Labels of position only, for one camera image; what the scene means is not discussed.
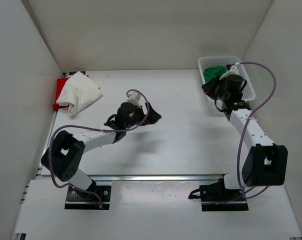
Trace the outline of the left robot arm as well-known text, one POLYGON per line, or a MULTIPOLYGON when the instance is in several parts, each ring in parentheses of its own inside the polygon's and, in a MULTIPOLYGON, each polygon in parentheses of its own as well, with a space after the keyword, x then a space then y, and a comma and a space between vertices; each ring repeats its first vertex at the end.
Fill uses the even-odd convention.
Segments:
POLYGON ((96 182, 79 169, 82 156, 93 149, 119 142, 130 128, 153 125, 162 118, 150 103, 146 102, 145 106, 147 113, 140 105, 122 103, 117 113, 104 123, 106 130, 87 130, 80 134, 59 131, 51 149, 47 149, 41 157, 41 164, 61 182, 67 182, 84 200, 99 200, 101 194, 96 192, 96 182))

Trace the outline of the white t shirt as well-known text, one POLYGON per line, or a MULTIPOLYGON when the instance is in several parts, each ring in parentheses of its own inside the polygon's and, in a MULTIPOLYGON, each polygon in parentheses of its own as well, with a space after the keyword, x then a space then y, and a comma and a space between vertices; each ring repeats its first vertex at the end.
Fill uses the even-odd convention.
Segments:
POLYGON ((68 77, 56 102, 60 106, 68 105, 68 114, 75 116, 102 97, 103 93, 99 85, 87 75, 77 73, 68 77))

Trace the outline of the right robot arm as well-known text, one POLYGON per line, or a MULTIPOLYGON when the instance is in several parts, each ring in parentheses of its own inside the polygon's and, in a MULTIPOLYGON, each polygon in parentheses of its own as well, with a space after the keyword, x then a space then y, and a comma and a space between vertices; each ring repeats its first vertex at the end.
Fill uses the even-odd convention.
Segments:
POLYGON ((232 175, 227 174, 216 186, 215 193, 221 200, 229 199, 234 188, 281 186, 285 181, 288 150, 270 139, 254 118, 249 103, 242 99, 246 85, 247 81, 237 74, 217 75, 202 85, 207 96, 222 102, 218 111, 240 134, 239 145, 248 150, 244 163, 237 163, 237 182, 233 183, 232 175))

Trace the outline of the red t shirt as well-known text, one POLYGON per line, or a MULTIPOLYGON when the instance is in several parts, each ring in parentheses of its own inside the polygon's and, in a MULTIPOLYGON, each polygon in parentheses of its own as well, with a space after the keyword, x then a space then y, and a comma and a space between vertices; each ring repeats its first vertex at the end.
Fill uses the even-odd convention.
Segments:
POLYGON ((56 94, 55 94, 55 99, 54 99, 54 103, 52 105, 52 109, 54 111, 58 111, 59 109, 63 109, 63 108, 67 108, 69 105, 64 106, 64 105, 59 105, 57 103, 57 100, 62 92, 62 89, 64 87, 64 85, 66 84, 67 80, 69 78, 68 77, 64 77, 64 78, 58 78, 57 82, 56 82, 56 94))

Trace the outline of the green garment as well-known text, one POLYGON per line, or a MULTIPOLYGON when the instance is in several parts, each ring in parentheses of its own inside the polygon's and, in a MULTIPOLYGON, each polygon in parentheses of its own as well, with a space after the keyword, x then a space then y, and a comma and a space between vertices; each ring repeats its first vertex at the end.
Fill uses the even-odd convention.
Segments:
POLYGON ((227 72, 227 68, 225 66, 213 66, 208 67, 203 71, 204 82, 209 83, 216 76, 221 77, 223 74, 227 72))

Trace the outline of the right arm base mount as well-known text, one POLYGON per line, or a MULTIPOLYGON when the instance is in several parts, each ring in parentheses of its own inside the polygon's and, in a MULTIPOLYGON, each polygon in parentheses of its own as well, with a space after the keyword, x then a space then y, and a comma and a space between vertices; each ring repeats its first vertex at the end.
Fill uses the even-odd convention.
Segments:
POLYGON ((200 200, 203 212, 242 212, 248 211, 247 200, 242 189, 227 189, 224 180, 202 184, 190 192, 189 200, 200 200))

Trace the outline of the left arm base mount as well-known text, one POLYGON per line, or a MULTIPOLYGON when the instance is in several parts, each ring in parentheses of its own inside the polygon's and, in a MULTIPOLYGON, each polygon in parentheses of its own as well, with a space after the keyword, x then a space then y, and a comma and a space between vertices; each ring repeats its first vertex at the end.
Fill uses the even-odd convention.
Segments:
POLYGON ((92 193, 84 193, 78 191, 71 186, 67 189, 65 197, 64 208, 66 210, 109 210, 111 200, 111 183, 97 184, 94 188, 88 190, 94 192, 99 196, 100 200, 96 195, 92 193))

